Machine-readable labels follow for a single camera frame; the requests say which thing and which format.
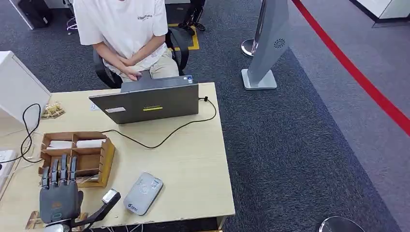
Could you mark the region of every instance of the gray carpet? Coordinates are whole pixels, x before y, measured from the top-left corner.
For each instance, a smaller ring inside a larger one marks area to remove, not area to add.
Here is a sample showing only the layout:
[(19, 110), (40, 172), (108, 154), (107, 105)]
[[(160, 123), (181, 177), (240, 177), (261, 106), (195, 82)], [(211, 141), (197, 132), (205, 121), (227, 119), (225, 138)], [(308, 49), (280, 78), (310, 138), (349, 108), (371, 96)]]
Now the gray carpet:
[[(208, 1), (207, 31), (199, 34), (201, 50), (191, 52), (186, 71), (217, 87), (236, 208), (224, 230), (313, 232), (326, 217), (341, 215), (369, 232), (399, 232), (291, 50), (273, 67), (278, 89), (243, 89), (240, 69), (250, 60), (239, 45), (253, 36), (259, 4)], [(1, 17), (17, 20), (6, 5), (0, 3)], [(15, 51), (53, 92), (103, 88), (91, 49), (58, 23), (64, 21), (27, 31), (6, 21), (1, 27), (13, 28), (1, 35), (0, 49)]]
[[(342, 51), (410, 116), (410, 24), (372, 28), (348, 0), (303, 1)], [(410, 231), (409, 136), (375, 103), (290, 4), (291, 48), (402, 231)]]

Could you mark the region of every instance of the gray laptop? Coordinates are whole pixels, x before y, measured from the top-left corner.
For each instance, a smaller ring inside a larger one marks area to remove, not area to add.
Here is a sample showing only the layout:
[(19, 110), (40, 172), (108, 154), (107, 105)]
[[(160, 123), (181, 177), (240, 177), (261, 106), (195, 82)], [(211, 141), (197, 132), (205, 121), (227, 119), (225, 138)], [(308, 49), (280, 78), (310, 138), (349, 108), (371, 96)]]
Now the gray laptop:
[(126, 82), (120, 93), (89, 98), (117, 124), (198, 113), (198, 84), (192, 76)]

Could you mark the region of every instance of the white t-shirt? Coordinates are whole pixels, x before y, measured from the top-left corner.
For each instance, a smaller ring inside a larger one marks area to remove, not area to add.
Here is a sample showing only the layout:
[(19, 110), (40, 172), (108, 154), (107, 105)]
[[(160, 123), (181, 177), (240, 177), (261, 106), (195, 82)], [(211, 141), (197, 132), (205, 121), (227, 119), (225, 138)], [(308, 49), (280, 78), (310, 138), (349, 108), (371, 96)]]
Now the white t-shirt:
[[(125, 58), (131, 58), (152, 36), (168, 32), (164, 0), (74, 0), (74, 13), (82, 45), (105, 42)], [(166, 49), (163, 44), (137, 65), (148, 69)]]

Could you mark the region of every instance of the red floor tape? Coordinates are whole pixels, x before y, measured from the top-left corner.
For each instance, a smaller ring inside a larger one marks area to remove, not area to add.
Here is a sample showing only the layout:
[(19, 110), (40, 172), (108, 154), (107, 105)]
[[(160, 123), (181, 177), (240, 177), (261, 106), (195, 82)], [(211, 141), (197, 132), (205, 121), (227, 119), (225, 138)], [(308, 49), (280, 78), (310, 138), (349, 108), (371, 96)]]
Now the red floor tape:
[(300, 0), (292, 0), (300, 13), (315, 30), (324, 44), (335, 55), (345, 69), (353, 76), (359, 85), (368, 93), (368, 95), (401, 127), (404, 132), (410, 136), (410, 119), (404, 115), (393, 103), (387, 99), (367, 78), (366, 76), (349, 60), (336, 43), (323, 30), (315, 18), (309, 13)]

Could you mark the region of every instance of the power strip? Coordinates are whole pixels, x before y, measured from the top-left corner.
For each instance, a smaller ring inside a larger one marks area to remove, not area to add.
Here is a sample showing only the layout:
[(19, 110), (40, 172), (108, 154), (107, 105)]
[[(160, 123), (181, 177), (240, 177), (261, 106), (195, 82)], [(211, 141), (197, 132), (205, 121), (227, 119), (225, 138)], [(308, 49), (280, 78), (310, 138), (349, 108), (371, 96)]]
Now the power strip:
[[(0, 151), (0, 162), (12, 160), (16, 158), (16, 152), (12, 150), (8, 151)], [(10, 174), (10, 171), (12, 170), (14, 161), (8, 162), (8, 163), (2, 163), (1, 169), (0, 169), (0, 192), (3, 189), (3, 185), (7, 180), (7, 175)]]

